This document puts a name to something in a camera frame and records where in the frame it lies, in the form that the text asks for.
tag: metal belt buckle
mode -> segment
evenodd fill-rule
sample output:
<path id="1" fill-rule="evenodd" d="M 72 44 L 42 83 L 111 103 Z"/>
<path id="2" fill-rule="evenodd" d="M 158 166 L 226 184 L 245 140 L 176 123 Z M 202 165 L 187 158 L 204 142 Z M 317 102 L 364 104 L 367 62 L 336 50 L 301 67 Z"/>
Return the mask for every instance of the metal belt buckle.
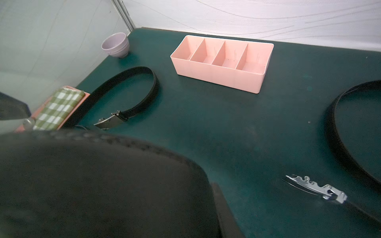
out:
<path id="1" fill-rule="evenodd" d="M 343 204 L 344 201 L 347 200 L 347 195 L 343 191 L 340 191 L 329 184 L 326 184 L 320 187 L 316 182 L 311 181 L 308 176 L 305 176 L 304 179 L 297 175 L 292 175 L 292 176 L 286 175 L 286 177 L 290 179 L 289 181 L 292 181 L 295 185 L 299 186 L 296 188 L 299 188 L 301 190 L 304 190 L 302 188 L 306 188 L 309 190 L 309 192 L 304 190 L 305 192 L 308 192 L 308 193 L 312 192 L 315 195 L 321 195 L 326 200 L 334 201 L 339 204 Z"/>
<path id="2" fill-rule="evenodd" d="M 120 111 L 118 110 L 116 113 L 111 113 L 111 117 L 104 119 L 99 119 L 98 123 L 95 123 L 94 126 L 98 127 L 101 130 L 108 130 L 110 128 L 116 127 L 126 120 L 124 120 L 120 115 Z"/>

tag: green plaid cloth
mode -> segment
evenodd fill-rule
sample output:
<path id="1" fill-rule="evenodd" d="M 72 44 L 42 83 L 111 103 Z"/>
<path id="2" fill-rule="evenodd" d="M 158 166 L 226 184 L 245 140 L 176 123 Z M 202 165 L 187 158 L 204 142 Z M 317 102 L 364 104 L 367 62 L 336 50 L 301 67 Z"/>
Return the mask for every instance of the green plaid cloth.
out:
<path id="1" fill-rule="evenodd" d="M 61 88 L 36 118 L 33 130 L 56 130 L 85 96 L 83 91 Z"/>

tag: leather belt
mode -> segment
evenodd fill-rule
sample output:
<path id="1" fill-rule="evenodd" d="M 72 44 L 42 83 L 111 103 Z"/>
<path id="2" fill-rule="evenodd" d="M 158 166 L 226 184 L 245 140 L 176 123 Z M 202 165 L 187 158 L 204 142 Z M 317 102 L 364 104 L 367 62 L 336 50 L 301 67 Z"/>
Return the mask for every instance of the leather belt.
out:
<path id="1" fill-rule="evenodd" d="M 340 100 L 345 96 L 353 92 L 366 91 L 370 89 L 381 89 L 381 80 L 371 81 L 354 86 L 347 91 L 341 93 L 328 107 L 325 134 L 329 142 L 331 151 L 335 154 L 346 168 L 352 172 L 352 174 L 362 180 L 366 186 L 372 187 L 381 192 L 381 180 L 374 177 L 371 173 L 366 171 L 356 159 L 350 154 L 347 147 L 342 142 L 337 126 L 336 126 L 336 108 Z"/>
<path id="2" fill-rule="evenodd" d="M 366 169 L 363 168 L 356 161 L 356 159 L 349 153 L 347 147 L 344 145 L 340 138 L 336 125 L 336 108 L 343 96 L 353 92 L 366 91 L 370 89 L 381 89 L 381 80 L 363 83 L 341 93 L 327 109 L 325 133 L 331 151 L 341 162 L 343 162 L 342 164 L 346 166 L 346 168 L 348 168 L 349 171 L 352 172 L 352 174 L 356 178 L 362 180 L 366 186 L 371 187 L 378 192 L 381 192 L 380 179 L 376 178 L 371 173 L 366 171 Z M 320 187 L 316 182 L 311 181 L 308 176 L 305 176 L 303 179 L 302 177 L 296 175 L 286 175 L 286 179 L 284 181 L 286 181 L 293 187 L 296 187 L 307 193 L 320 195 L 322 196 L 322 198 L 326 200 L 342 204 L 347 209 L 350 209 L 351 212 L 353 211 L 358 214 L 361 214 L 364 217 L 371 219 L 371 221 L 377 222 L 378 225 L 381 225 L 380 213 L 374 211 L 374 209 L 370 207 L 364 206 L 363 204 L 358 204 L 349 200 L 348 196 L 343 191 L 340 191 L 329 184 Z"/>
<path id="3" fill-rule="evenodd" d="M 134 67 L 134 68 L 125 70 L 115 75 L 114 77 L 104 82 L 97 89 L 95 89 L 90 94 L 90 96 L 84 101 L 84 103 L 66 121 L 63 127 L 67 128 L 67 127 L 76 126 L 76 123 L 83 117 L 83 115 L 85 115 L 90 110 L 90 108 L 98 100 L 100 100 L 100 98 L 103 97 L 108 91 L 110 91 L 113 87 L 123 82 L 124 80 L 127 80 L 131 78 L 132 76 L 142 74 L 142 73 L 152 74 L 153 76 L 152 88 L 147 94 L 147 96 L 133 108 L 128 109 L 126 111 L 118 110 L 116 113 L 112 113 L 112 116 L 107 119 L 101 118 L 99 122 L 94 124 L 94 126 L 102 130 L 107 130 L 122 124 L 123 122 L 127 121 L 128 118 L 133 117 L 136 114 L 144 111 L 155 99 L 159 89 L 159 81 L 155 73 L 150 68 L 145 66 L 139 66 L 139 67 Z"/>

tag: pink box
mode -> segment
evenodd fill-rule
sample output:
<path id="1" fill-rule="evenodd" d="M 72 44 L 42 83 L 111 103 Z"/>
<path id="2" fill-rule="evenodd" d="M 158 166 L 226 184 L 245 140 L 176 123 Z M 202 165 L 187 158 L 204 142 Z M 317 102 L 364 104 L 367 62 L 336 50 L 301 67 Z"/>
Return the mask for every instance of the pink box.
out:
<path id="1" fill-rule="evenodd" d="M 177 74 L 259 93 L 274 44 L 187 35 L 171 54 Z"/>

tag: ceramic cup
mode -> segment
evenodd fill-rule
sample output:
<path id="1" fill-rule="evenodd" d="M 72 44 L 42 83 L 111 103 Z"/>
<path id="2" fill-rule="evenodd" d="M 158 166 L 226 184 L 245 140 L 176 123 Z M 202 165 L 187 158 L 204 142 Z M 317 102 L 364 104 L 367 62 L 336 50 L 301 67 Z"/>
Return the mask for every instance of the ceramic cup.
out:
<path id="1" fill-rule="evenodd" d="M 128 55 L 130 43 L 126 34 L 118 32 L 103 41 L 102 49 L 113 57 L 123 58 Z"/>

